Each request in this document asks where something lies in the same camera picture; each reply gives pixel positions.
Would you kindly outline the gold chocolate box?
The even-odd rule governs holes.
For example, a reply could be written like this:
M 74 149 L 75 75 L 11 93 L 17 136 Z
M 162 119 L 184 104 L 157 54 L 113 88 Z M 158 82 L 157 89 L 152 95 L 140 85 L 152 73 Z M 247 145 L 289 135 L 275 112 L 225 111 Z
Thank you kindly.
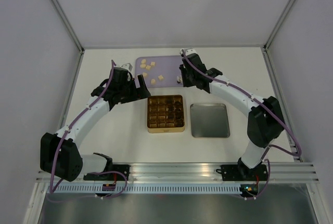
M 166 100 L 172 99 L 173 103 L 167 104 Z M 181 104 L 175 104 L 175 100 L 181 100 Z M 167 106 L 173 106 L 173 111 L 168 111 Z M 175 111 L 175 107 L 181 107 L 181 111 Z M 170 113 L 182 113 L 182 118 L 168 118 Z M 147 100 L 147 129 L 151 134 L 181 133 L 185 130 L 184 102 L 181 95 L 150 96 Z

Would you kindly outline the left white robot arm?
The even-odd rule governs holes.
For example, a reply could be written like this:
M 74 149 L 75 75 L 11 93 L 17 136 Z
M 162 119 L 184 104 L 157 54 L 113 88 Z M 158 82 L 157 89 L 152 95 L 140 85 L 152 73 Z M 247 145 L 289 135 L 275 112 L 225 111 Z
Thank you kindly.
M 40 169 L 66 181 L 74 181 L 80 173 L 85 179 L 109 180 L 113 176 L 112 158 L 99 152 L 81 155 L 79 147 L 92 128 L 114 106 L 150 97 L 143 75 L 132 76 L 129 64 L 111 69 L 80 114 L 54 134 L 45 133 L 40 145 Z

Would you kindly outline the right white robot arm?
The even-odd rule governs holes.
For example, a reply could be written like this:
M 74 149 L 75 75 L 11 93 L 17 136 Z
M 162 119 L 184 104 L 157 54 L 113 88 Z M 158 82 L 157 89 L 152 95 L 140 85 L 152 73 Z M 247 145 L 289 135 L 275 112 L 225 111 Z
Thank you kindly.
M 273 96 L 258 97 L 230 82 L 218 69 L 207 69 L 194 49 L 181 49 L 180 55 L 184 87 L 195 86 L 215 95 L 247 117 L 249 143 L 237 162 L 237 173 L 244 180 L 251 179 L 268 152 L 268 146 L 284 130 L 279 101 Z

